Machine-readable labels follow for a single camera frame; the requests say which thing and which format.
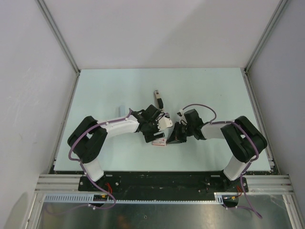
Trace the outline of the red staple box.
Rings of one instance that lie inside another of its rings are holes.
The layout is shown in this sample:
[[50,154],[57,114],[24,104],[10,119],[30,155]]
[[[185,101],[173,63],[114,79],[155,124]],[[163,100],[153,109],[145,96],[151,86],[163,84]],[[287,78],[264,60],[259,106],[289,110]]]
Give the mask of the red staple box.
[[152,145],[154,146],[166,146],[166,138],[158,138],[152,141]]

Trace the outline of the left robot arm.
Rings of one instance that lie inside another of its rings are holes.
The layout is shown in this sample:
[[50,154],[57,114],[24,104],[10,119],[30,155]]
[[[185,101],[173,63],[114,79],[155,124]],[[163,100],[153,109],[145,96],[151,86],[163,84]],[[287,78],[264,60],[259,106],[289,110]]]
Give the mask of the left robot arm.
[[164,130],[172,127],[168,113],[154,105],[145,110],[129,110],[126,116],[98,122],[92,116],[85,117],[68,138],[70,151],[68,158],[77,161],[84,173],[89,176],[89,186],[99,191],[105,186],[104,170],[97,157],[107,139],[115,136],[141,132],[149,143],[165,136]]

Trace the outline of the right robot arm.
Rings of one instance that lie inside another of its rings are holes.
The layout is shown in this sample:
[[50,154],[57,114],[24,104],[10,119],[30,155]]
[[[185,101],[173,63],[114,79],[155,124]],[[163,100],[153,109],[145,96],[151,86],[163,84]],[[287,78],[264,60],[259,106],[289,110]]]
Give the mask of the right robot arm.
[[222,171],[224,177],[220,179],[220,187],[224,191],[232,191],[237,186],[236,179],[247,171],[267,147],[265,137],[245,116],[232,121],[205,123],[195,109],[179,112],[178,115],[181,118],[175,122],[167,144],[185,143],[191,136],[196,140],[224,139],[228,144],[232,157]]

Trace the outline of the beige black stapler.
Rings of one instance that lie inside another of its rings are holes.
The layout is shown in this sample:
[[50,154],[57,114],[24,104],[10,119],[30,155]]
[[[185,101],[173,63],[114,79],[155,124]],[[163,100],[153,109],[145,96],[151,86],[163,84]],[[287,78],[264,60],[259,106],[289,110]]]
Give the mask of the beige black stapler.
[[155,97],[156,107],[163,112],[164,111],[164,104],[163,104],[163,100],[162,100],[161,95],[160,95],[158,90],[154,91],[154,97]]

